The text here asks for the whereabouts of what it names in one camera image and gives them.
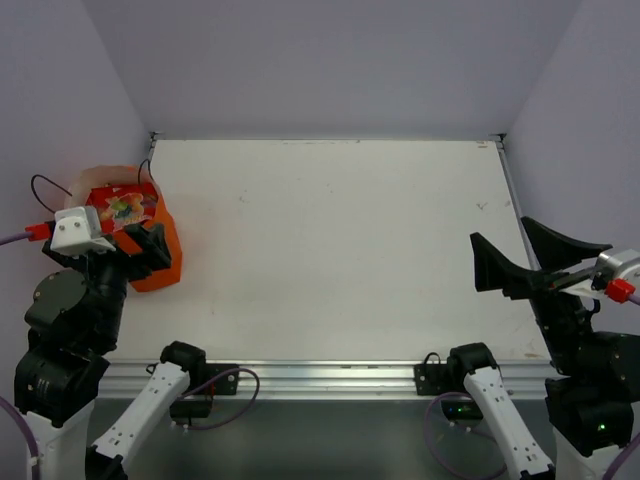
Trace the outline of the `red gummy snack bag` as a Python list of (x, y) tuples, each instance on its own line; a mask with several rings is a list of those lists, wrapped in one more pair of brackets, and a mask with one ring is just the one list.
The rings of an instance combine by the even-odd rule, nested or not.
[(86, 205), (96, 209), (102, 231), (111, 234), (131, 224), (151, 220), (158, 194), (150, 182), (107, 185), (91, 190)]

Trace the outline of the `orange paper bag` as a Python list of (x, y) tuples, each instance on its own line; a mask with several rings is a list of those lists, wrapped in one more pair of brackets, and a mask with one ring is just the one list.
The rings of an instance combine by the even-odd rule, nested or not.
[(95, 208), (102, 232), (124, 253), (141, 254), (143, 240), (136, 233), (144, 229), (170, 259), (170, 264), (131, 283), (138, 293), (150, 293), (181, 280), (183, 253), (172, 215), (160, 186), (149, 173), (149, 163), (138, 167), (100, 165), (80, 172), (69, 186), (66, 208)]

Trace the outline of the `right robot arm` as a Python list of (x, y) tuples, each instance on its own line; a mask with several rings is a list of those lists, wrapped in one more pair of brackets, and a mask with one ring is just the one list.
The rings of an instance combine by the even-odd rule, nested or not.
[(482, 234), (470, 236), (475, 288), (530, 303), (558, 378), (545, 382), (556, 458), (536, 444), (483, 343), (451, 349), (445, 379), (479, 407), (512, 479), (611, 479), (638, 447), (639, 337), (597, 331), (605, 300), (639, 302), (639, 253), (570, 238), (523, 217), (538, 269), (518, 266)]

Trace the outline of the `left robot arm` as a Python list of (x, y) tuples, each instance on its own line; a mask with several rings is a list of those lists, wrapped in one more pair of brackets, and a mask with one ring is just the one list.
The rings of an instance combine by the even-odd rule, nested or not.
[(44, 253), (61, 270), (43, 279), (25, 314), (28, 350), (14, 376), (14, 402), (1, 405), (26, 444), (30, 479), (125, 479), (131, 460), (170, 406), (208, 379), (204, 350), (174, 341), (161, 353), (146, 386), (120, 418), (93, 443), (89, 420), (99, 384), (115, 350), (127, 286), (169, 268), (164, 227), (125, 228), (139, 247), (130, 255), (109, 236), (81, 234), (71, 254), (56, 240), (68, 232), (57, 222)]

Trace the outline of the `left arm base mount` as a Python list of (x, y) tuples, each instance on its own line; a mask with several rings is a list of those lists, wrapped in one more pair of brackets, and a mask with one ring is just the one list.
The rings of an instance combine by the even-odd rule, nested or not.
[(234, 396), (237, 393), (238, 368), (238, 364), (206, 363), (196, 382), (187, 389), (188, 392), (196, 392), (180, 397), (170, 406), (171, 419), (177, 423), (192, 424), (194, 420), (207, 418), (216, 395)]

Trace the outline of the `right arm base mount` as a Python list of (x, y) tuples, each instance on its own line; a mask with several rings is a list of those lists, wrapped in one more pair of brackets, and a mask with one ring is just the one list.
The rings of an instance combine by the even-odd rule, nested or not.
[(483, 415), (475, 402), (467, 396), (461, 382), (455, 380), (439, 354), (430, 352), (422, 362), (413, 366), (413, 380), (418, 396), (437, 397), (453, 393), (438, 401), (439, 410), (448, 421), (480, 421)]

